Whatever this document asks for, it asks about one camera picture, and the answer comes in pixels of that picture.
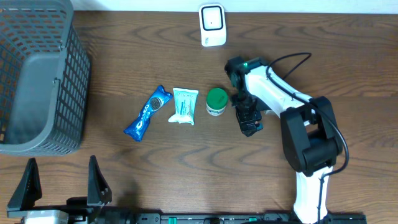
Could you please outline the mint green wipes pack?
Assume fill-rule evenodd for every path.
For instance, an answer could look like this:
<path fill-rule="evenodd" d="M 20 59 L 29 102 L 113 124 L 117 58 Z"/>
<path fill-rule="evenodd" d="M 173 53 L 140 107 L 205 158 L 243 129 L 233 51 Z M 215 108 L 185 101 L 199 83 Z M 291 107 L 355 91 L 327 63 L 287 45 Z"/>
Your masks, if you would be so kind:
<path fill-rule="evenodd" d="M 168 122 L 179 124 L 187 123 L 193 126 L 195 124 L 194 114 L 199 91 L 177 87 L 173 88 L 173 91 L 175 114 L 168 119 Z"/>

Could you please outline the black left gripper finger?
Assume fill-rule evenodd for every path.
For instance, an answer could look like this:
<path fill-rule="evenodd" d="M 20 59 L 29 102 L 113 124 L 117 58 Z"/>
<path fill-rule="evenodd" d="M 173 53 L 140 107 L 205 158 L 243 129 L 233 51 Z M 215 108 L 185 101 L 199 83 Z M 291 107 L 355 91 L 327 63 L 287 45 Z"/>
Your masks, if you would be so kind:
<path fill-rule="evenodd" d="M 42 188 L 37 162 L 35 158 L 30 158 L 25 167 L 22 179 L 7 205 L 7 211 L 19 212 L 29 210 L 41 198 Z"/>
<path fill-rule="evenodd" d="M 112 191 L 102 175 L 96 156 L 90 156 L 87 205 L 105 206 L 112 201 Z"/>

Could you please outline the green lid white jar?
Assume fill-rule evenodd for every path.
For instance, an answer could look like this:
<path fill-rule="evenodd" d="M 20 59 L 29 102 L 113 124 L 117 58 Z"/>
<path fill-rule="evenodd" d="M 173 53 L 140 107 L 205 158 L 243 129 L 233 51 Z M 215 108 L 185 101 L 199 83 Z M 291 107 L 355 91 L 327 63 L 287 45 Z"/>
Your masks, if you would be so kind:
<path fill-rule="evenodd" d="M 221 115 L 228 104 L 228 95 L 221 88 L 211 89 L 206 97 L 206 110 L 212 116 Z"/>

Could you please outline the blue Oreo cookie pack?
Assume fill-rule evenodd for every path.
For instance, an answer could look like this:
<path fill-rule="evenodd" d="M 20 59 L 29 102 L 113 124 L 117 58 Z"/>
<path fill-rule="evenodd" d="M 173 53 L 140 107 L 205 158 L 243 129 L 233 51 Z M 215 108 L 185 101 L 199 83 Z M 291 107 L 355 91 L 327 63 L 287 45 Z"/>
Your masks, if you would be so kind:
<path fill-rule="evenodd" d="M 135 141 L 142 141 L 150 125 L 151 117 L 172 98 L 173 95 L 159 85 L 140 110 L 138 117 L 124 130 L 124 134 L 132 137 Z"/>

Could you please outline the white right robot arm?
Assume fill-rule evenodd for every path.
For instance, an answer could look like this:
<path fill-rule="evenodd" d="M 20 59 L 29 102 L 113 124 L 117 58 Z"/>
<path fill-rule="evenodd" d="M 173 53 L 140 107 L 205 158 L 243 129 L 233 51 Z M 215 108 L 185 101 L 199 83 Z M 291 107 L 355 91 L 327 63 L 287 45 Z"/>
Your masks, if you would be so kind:
<path fill-rule="evenodd" d="M 237 94 L 231 98 L 241 132 L 249 137 L 262 129 L 261 112 L 280 119 L 285 158 L 296 173 L 294 213 L 301 223 L 321 223 L 327 216 L 328 179 L 347 143 L 338 129 L 330 101 L 299 92 L 263 58 L 231 58 L 224 70 Z"/>

